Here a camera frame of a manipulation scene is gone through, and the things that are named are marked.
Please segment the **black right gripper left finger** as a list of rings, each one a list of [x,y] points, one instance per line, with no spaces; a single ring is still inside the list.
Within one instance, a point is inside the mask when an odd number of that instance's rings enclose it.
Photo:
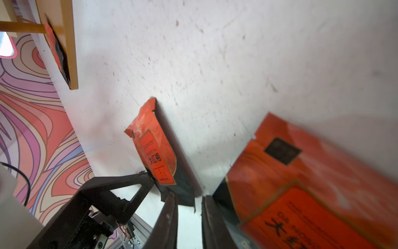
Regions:
[[[178,197],[171,193],[143,249],[176,249],[178,234]]]

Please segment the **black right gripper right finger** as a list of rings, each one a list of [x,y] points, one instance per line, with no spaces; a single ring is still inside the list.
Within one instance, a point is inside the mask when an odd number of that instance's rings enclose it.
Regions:
[[[202,198],[202,244],[204,249],[237,249],[212,196]]]

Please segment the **red tea bag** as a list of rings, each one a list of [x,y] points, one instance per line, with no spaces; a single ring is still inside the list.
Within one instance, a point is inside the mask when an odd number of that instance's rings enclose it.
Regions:
[[[169,194],[175,193],[178,204],[194,207],[195,181],[158,121],[156,98],[150,98],[140,108],[124,133],[132,139],[144,167],[160,191],[161,200],[165,201]]]
[[[268,113],[213,194],[261,249],[395,249],[398,186]]]
[[[67,54],[63,49],[47,16],[45,16],[44,28],[46,31],[46,41],[49,45],[51,54],[53,55],[55,62],[58,66],[58,69],[61,75],[63,76],[66,84],[68,85],[69,89],[72,89],[68,61],[67,61]]]

